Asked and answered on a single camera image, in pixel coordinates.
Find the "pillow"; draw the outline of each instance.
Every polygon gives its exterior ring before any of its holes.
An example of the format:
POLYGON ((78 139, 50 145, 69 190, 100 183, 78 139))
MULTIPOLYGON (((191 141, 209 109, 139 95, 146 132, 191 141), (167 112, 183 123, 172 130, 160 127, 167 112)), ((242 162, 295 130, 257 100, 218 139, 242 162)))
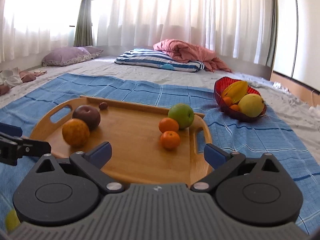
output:
POLYGON ((168 70, 177 70, 185 72, 197 72, 204 69, 204 64, 200 61, 189 61, 180 63, 174 61, 166 53, 151 49, 134 49, 126 51, 116 58, 115 63, 156 67, 168 70))
POLYGON ((68 66, 91 60, 103 50, 93 47, 64 47, 51 51, 41 62, 43 66, 68 66))

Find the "white bed sheet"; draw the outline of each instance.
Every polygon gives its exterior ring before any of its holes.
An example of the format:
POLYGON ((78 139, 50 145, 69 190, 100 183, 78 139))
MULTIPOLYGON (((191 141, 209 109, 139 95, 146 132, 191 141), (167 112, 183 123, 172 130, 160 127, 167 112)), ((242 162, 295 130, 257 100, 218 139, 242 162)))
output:
POLYGON ((114 57, 100 57, 66 67, 42 67, 40 69, 47 70, 47 74, 38 77, 35 81, 12 88, 8 94, 0 97, 0 108, 63 73, 111 75, 121 79, 146 80, 158 84, 206 87, 209 89, 213 89, 215 81, 219 78, 229 76, 246 80, 253 88, 257 89, 277 115, 296 132, 320 164, 320 116, 316 112, 309 111, 308 104, 286 92, 285 89, 273 88, 273 82, 241 73, 226 73, 224 71, 186 73, 141 66, 118 65, 114 63, 114 60, 114 57))

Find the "orange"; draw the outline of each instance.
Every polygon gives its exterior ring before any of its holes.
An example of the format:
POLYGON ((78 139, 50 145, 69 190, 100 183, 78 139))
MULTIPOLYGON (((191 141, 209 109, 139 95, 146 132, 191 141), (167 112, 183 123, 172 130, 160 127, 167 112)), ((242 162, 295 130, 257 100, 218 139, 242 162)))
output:
POLYGON ((179 130, 179 124, 176 120, 166 117, 159 122, 159 130, 164 133, 166 131, 175 131, 179 130))
POLYGON ((230 108, 235 111, 240 111, 240 107, 238 105, 231 105, 230 108))
POLYGON ((232 99, 230 97, 223 98, 223 101, 226 103, 227 106, 232 105, 232 99))
POLYGON ((160 143, 163 148, 173 150, 180 144, 180 136, 175 131, 166 131, 160 137, 160 143))
POLYGON ((89 127, 84 121, 72 118, 64 123, 62 136, 68 145, 78 148, 88 141, 90 136, 89 127))

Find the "striped pillow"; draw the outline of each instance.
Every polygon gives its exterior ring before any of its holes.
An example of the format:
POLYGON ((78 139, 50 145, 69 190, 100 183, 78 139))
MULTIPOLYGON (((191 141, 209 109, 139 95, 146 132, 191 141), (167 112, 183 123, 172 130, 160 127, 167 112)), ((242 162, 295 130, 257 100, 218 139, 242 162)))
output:
POLYGON ((197 72, 204 69, 204 64, 200 61, 180 63, 173 60, 169 55, 162 51, 155 51, 151 49, 134 49, 126 51, 124 54, 116 58, 115 63, 156 67, 185 72, 197 72))

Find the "green curtain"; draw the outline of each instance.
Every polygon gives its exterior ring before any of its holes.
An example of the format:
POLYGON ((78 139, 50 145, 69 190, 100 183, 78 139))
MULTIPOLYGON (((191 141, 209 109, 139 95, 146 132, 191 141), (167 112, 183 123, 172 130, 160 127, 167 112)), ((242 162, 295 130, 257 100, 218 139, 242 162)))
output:
POLYGON ((92 46, 91 0, 81 0, 73 46, 92 46))
POLYGON ((273 66, 273 62, 276 54, 277 29, 278 29, 278 0, 273 0, 271 38, 270 38, 269 54, 268 54, 267 63, 266 63, 268 67, 273 66))

